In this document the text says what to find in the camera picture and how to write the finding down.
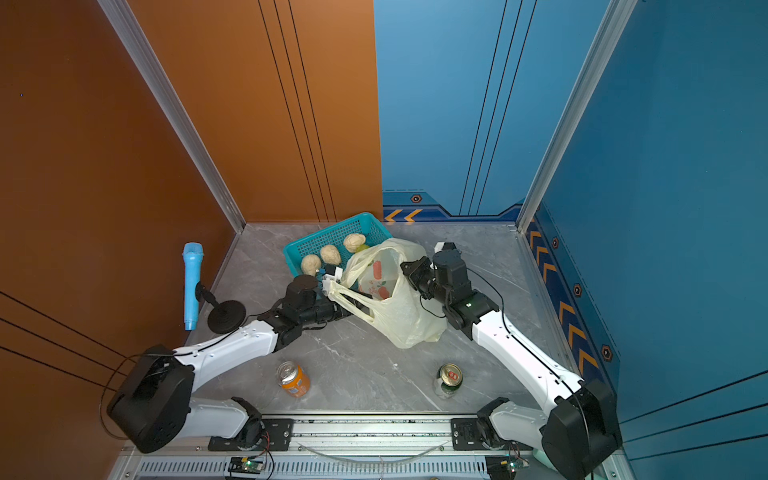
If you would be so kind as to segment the cream plastic bag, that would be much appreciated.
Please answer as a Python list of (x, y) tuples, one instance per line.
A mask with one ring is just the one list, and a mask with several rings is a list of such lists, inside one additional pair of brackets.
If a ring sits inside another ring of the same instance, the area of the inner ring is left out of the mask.
[(447, 320), (437, 315), (439, 303), (422, 299), (400, 268), (425, 255), (423, 246), (397, 238), (356, 253), (337, 275), (344, 288), (341, 297), (330, 300), (400, 349), (436, 342), (447, 329)]

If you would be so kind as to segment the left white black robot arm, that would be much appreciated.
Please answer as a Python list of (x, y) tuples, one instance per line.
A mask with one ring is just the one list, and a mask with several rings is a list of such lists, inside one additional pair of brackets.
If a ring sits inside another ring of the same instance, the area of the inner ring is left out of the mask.
[(142, 453), (186, 437), (210, 437), (250, 450), (265, 430), (258, 409), (241, 397), (198, 398), (197, 390), (348, 314), (308, 275), (295, 277), (283, 297), (259, 314), (247, 314), (238, 301), (221, 302), (211, 310), (209, 326), (223, 327), (222, 335), (178, 349), (156, 345), (136, 355), (106, 414)]

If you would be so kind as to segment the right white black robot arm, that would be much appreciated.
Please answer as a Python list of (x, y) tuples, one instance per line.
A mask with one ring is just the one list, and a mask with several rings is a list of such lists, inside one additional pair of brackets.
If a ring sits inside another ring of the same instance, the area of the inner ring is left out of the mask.
[(503, 301), (472, 286), (472, 271), (453, 243), (400, 269), (422, 299), (437, 301), (448, 323), (490, 352), (537, 403), (531, 409), (499, 397), (479, 410), (476, 428), (487, 447), (523, 444), (543, 452), (564, 478), (585, 479), (622, 446), (613, 390), (583, 380), (521, 333)]

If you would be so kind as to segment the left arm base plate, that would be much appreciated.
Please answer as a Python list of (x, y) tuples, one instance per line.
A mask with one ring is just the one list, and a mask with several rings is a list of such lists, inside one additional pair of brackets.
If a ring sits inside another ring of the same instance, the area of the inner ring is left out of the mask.
[(214, 452), (285, 452), (289, 449), (294, 420), (290, 418), (249, 420), (231, 439), (211, 437), (208, 450)]

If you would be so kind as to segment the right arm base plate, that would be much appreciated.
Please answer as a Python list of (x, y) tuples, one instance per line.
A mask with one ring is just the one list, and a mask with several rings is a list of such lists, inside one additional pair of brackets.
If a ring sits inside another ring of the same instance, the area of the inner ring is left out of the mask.
[(502, 450), (513, 443), (522, 448), (541, 446), (541, 434), (534, 424), (512, 415), (452, 418), (450, 435), (456, 451)]

